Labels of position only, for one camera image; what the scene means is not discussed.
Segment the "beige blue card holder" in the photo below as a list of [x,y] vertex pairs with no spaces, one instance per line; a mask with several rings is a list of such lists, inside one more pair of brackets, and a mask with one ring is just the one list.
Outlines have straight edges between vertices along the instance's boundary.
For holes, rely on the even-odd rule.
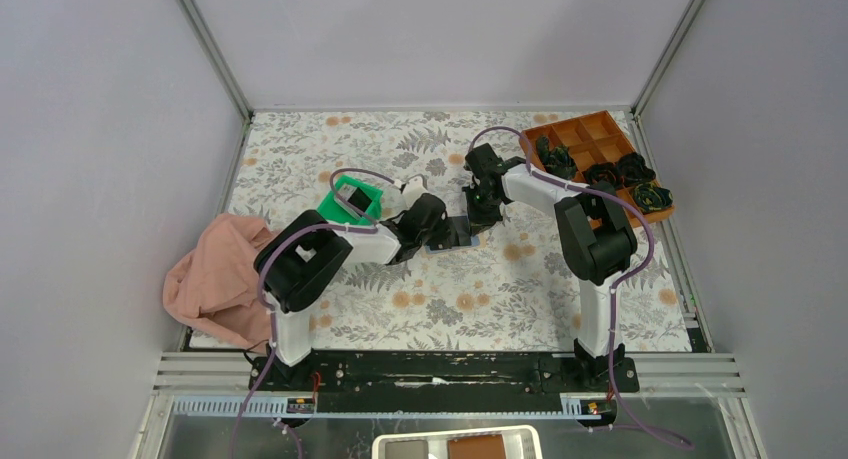
[[480,237],[471,234],[467,216],[450,216],[446,219],[445,228],[425,245],[425,251],[428,254],[440,254],[481,245]]

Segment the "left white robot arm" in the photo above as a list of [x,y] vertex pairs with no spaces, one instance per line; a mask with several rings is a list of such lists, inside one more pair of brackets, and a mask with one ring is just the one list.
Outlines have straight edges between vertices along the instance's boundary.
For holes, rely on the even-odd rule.
[[328,221],[316,210],[300,214],[254,260],[258,300],[271,316],[272,377],[288,390],[309,380],[312,308],[345,264],[397,265],[456,238],[444,202],[430,193],[369,225]]

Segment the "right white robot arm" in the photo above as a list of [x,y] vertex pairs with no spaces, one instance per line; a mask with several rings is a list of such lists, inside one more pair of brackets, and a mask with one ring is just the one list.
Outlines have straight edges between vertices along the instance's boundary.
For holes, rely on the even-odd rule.
[[469,150],[465,166],[472,174],[463,188],[472,236],[502,222],[501,207],[513,202],[556,220],[565,263],[580,280],[582,323],[575,351],[583,357],[575,361],[573,375],[583,389],[601,389],[614,372],[606,356],[623,353],[612,292],[638,248],[614,189],[566,181],[520,157],[502,159],[489,144]]

